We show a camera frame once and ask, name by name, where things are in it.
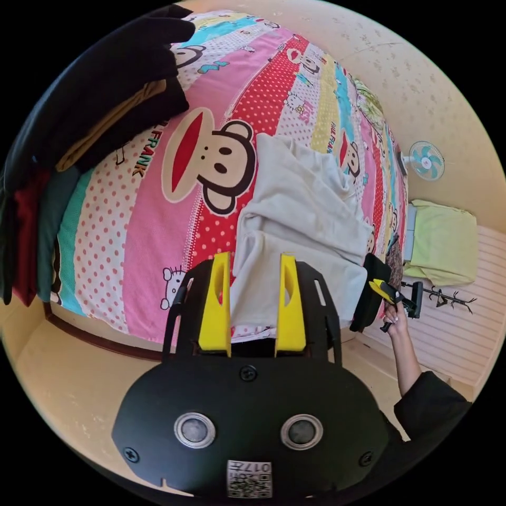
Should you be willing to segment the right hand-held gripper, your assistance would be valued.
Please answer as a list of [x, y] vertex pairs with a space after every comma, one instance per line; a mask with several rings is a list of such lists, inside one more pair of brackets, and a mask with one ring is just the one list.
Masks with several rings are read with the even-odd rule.
[[403, 296], [400, 293], [401, 282], [394, 281], [390, 266], [373, 253], [366, 255], [364, 268], [367, 271], [366, 282], [349, 326], [351, 331], [361, 333], [372, 325], [380, 317], [380, 309], [384, 302], [396, 305], [401, 301], [407, 309], [408, 317], [417, 318], [417, 288], [412, 289], [412, 298]]

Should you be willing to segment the person's right hand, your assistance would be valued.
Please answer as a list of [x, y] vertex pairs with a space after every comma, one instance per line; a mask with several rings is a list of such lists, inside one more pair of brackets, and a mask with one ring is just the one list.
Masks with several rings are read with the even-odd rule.
[[402, 302], [396, 305], [387, 305], [384, 313], [384, 323], [388, 324], [386, 332], [391, 339], [409, 337], [407, 315]]

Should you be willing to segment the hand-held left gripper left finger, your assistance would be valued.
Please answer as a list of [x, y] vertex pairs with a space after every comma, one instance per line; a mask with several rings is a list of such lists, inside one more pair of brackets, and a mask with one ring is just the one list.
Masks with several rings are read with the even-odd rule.
[[229, 252], [217, 253], [210, 264], [198, 345], [204, 353], [231, 356]]

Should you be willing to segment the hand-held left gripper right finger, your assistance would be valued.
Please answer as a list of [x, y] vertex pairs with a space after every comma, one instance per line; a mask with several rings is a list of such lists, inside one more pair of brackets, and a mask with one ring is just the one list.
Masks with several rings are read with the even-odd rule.
[[284, 253], [280, 258], [275, 354], [300, 354], [305, 348], [304, 315], [296, 259]]

